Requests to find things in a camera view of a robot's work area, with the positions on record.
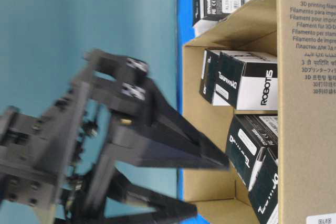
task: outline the screw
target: screw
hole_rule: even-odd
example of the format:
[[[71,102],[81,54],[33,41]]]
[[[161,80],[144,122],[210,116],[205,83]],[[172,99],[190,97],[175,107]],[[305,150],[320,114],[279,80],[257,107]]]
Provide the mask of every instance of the screw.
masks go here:
[[[35,207],[36,204],[37,204],[37,199],[30,199],[30,201],[29,201],[29,205],[30,205],[31,207]]]
[[[34,131],[39,131],[41,129],[41,127],[37,124],[34,124],[32,127],[31,127]]]
[[[39,182],[32,182],[30,187],[32,190],[37,191],[40,188],[40,183]]]
[[[16,202],[17,201],[17,196],[15,194],[10,194],[8,200],[10,202]]]
[[[19,180],[17,178],[12,178],[9,181],[9,183],[10,183],[11,186],[17,186],[19,184]]]
[[[130,120],[130,119],[121,119],[120,122],[121,122],[121,124],[124,124],[124,125],[131,125],[132,124],[132,120]]]

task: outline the black metal bracket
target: black metal bracket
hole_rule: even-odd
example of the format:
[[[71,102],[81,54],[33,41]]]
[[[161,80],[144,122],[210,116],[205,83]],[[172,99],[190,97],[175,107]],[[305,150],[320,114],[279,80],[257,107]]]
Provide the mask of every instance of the black metal bracket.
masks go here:
[[[0,118],[0,203],[2,199],[46,208],[58,200],[67,220],[55,223],[173,223],[196,215],[196,207],[131,184],[114,166],[229,167],[227,156],[179,115],[147,77],[145,62],[93,50],[71,89],[39,118],[9,107]],[[88,100],[97,102],[84,120]],[[98,130],[99,111],[110,111],[99,158],[86,175],[76,173],[86,137]],[[74,167],[70,177],[65,172]],[[70,181],[71,191],[62,186]],[[145,202],[157,212],[105,218],[106,198]]]

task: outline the blue wall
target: blue wall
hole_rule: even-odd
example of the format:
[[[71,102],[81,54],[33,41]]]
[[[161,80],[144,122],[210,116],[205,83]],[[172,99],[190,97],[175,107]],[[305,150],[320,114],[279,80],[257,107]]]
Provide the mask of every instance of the blue wall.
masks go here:
[[[15,105],[41,114],[93,47],[147,61],[176,107],[175,0],[0,0],[0,6],[0,111]],[[104,129],[107,114],[102,117]],[[88,142],[81,171],[96,160],[103,137]],[[176,196],[176,170],[118,167],[136,184]],[[135,210],[108,203],[108,215],[129,212]],[[29,207],[6,202],[0,223],[38,221]]]

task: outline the box flap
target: box flap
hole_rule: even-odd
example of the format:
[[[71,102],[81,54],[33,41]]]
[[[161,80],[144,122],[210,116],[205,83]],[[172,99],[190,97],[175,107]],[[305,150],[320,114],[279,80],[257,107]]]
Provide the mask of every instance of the box flap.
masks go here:
[[[250,0],[187,46],[238,48],[277,29],[276,0]]]
[[[336,127],[334,83],[329,81],[328,94],[325,87],[314,87],[312,79],[317,75],[336,76],[328,73],[334,69],[336,51],[328,50],[326,29],[328,22],[323,18],[335,18],[336,0],[277,0],[278,5],[278,57],[279,57],[279,223],[306,223],[313,215],[336,212]],[[293,8],[312,10],[312,14],[298,14]],[[334,16],[316,11],[334,12]],[[301,28],[290,15],[310,17],[304,23],[316,24],[316,28]],[[313,17],[321,17],[321,22],[312,22]],[[300,37],[320,37],[322,42],[297,42],[293,38],[293,29],[324,32],[324,35]],[[329,65],[315,66],[314,61],[327,60]]]
[[[199,214],[211,224],[259,224],[252,207],[236,199],[196,203]]]

